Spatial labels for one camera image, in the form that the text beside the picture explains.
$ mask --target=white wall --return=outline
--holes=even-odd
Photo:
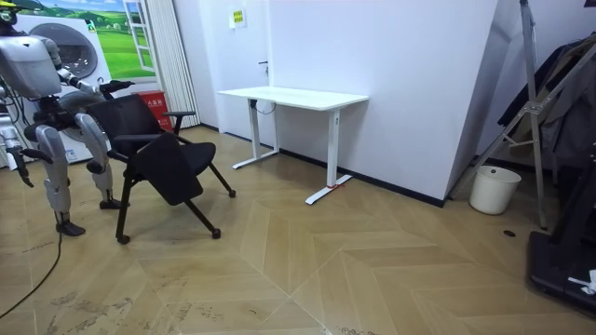
[[[455,184],[459,176],[473,159],[482,134],[482,126],[488,116],[494,91],[505,64],[508,47],[515,34],[519,20],[520,5],[517,0],[498,0],[491,31],[488,35],[481,69],[467,112],[466,123],[455,155],[454,167],[447,190]]]
[[[339,165],[442,199],[496,4],[271,2],[274,84],[370,95],[342,114]],[[279,109],[281,147],[326,160],[326,115]]]
[[[205,46],[215,92],[219,129],[245,138],[251,136],[248,103],[217,94],[220,90],[267,86],[266,2],[262,0],[201,0]],[[243,8],[247,27],[229,28],[229,17],[235,9]],[[271,106],[259,103],[258,109],[268,112]],[[259,114],[261,142],[273,143],[273,118]]]
[[[585,38],[596,31],[596,7],[584,8],[585,0],[534,0],[530,1],[536,21],[538,63],[542,64],[559,46]],[[503,73],[494,94],[489,116],[484,124],[477,153],[481,154],[503,130],[496,121],[526,85],[523,56],[522,20],[515,28],[503,67]],[[531,159],[515,159],[508,155],[508,147],[494,155],[495,158],[533,164]]]

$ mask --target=standing desk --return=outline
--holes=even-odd
[[[303,108],[307,110],[329,114],[329,138],[327,146],[327,187],[324,187],[315,194],[306,199],[308,205],[313,205],[321,197],[333,191],[338,185],[348,181],[352,176],[344,175],[337,179],[337,150],[339,141],[339,114],[342,108],[361,101],[369,99],[367,96],[311,91],[303,89],[283,88],[283,87],[253,87],[220,91],[220,94],[241,97],[248,100],[251,136],[252,136],[252,158],[244,162],[237,163],[232,168],[242,168],[248,164],[257,162],[268,156],[279,153],[278,131],[276,122],[276,113],[273,112],[274,121],[274,144],[273,150],[266,154],[261,154],[259,147],[259,120],[257,118],[256,103],[251,106],[251,101],[271,101],[278,105]]]

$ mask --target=robot leg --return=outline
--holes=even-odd
[[[120,202],[114,200],[112,167],[110,167],[108,148],[102,130],[87,114],[79,113],[74,120],[81,128],[85,144],[93,155],[93,159],[87,163],[87,170],[92,173],[95,186],[102,192],[103,200],[100,202],[100,209],[120,209]]]
[[[47,201],[54,209],[56,230],[68,236],[79,236],[85,229],[71,222],[71,193],[68,189],[68,163],[66,152],[58,130],[48,126],[38,126],[35,129],[35,139],[39,143],[39,150],[48,155],[53,164],[44,163],[47,172],[46,186]]]

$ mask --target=humanoid robot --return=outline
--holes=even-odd
[[[54,94],[61,92],[61,85],[76,87],[90,96],[110,98],[110,93],[128,87],[130,82],[116,82],[99,87],[87,84],[61,64],[59,49],[54,41],[42,36],[17,32],[17,12],[24,9],[13,3],[0,1],[0,139],[7,151],[11,170],[16,169],[23,182],[33,187],[23,157],[43,160],[47,179],[44,180],[47,200],[54,210],[56,230],[69,236],[79,236],[85,229],[70,221],[71,196],[69,191],[68,163],[59,131],[80,127],[85,144],[93,155],[87,163],[95,185],[102,192],[101,209],[118,209],[120,202],[112,195],[112,169],[107,156],[107,145],[95,120],[83,113],[72,115],[59,104]],[[37,143],[38,150],[23,148],[18,132],[8,113],[5,98],[7,85],[22,97],[36,100],[38,112],[34,124],[24,130],[27,140]]]

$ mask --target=yellow sign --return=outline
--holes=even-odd
[[[242,23],[244,21],[243,11],[237,10],[234,12],[234,23]]]

